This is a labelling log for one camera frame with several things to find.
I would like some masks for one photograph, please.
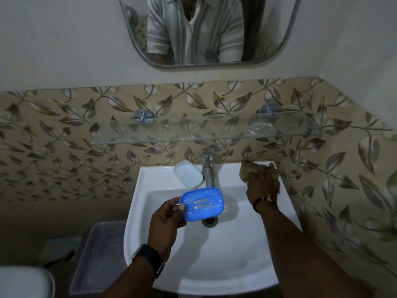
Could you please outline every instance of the brown cloth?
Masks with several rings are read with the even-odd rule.
[[[265,172],[270,171],[273,179],[278,181],[278,177],[279,177],[278,169],[275,167],[273,163],[271,163],[269,166],[266,166],[266,165],[259,165],[248,160],[241,161],[240,178],[243,182],[247,183],[249,173],[250,172],[258,173],[258,171],[260,170],[263,170]]]

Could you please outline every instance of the soap dish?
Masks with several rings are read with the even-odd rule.
[[[183,218],[187,222],[205,220],[220,215],[225,202],[221,191],[215,187],[206,187],[185,192],[179,203],[185,204]]]
[[[187,160],[174,166],[174,174],[189,189],[199,188],[204,182],[201,171]]]

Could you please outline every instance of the sink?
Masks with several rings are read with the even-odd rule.
[[[248,202],[247,186],[239,177],[240,166],[214,165],[215,186],[222,191],[225,210],[213,228],[198,221],[178,230],[171,257],[155,288],[210,296],[258,291],[278,283],[261,217]],[[279,209],[301,229],[281,178],[279,181]],[[124,234],[127,265],[136,249],[147,242],[153,212],[184,192],[186,188],[173,174],[173,166],[141,167]]]

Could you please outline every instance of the hand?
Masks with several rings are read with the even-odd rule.
[[[152,215],[150,222],[148,245],[159,253],[163,261],[170,257],[177,229],[186,226],[186,221],[182,220],[185,204],[176,206],[177,203],[179,197],[166,201]]]
[[[274,180],[270,172],[251,172],[248,175],[247,197],[251,205],[260,197],[267,197],[277,202],[277,194],[280,191],[280,182]]]

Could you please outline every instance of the glass shelf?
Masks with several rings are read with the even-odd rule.
[[[152,142],[206,141],[218,139],[270,138],[282,136],[308,137],[317,128],[314,122],[300,111],[283,111],[270,114],[211,116],[192,115],[167,118],[136,118],[102,122],[92,139],[93,144],[138,144]]]

